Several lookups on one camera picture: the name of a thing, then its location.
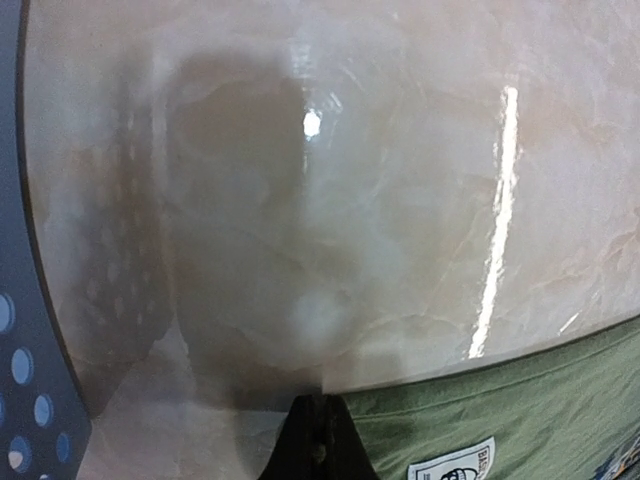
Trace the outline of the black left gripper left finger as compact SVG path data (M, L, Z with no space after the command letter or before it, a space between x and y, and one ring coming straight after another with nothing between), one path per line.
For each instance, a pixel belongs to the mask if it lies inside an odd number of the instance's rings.
M314 476L314 398L294 399L260 480L309 480Z

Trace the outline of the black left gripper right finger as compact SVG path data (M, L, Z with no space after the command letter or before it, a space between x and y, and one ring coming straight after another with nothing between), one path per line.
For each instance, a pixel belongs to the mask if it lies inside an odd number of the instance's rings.
M379 480L345 400L337 395L327 395L323 400L322 479Z

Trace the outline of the green garment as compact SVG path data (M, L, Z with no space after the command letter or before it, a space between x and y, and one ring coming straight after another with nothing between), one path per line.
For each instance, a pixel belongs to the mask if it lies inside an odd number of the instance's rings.
M345 401L382 479L635 479L639 323Z

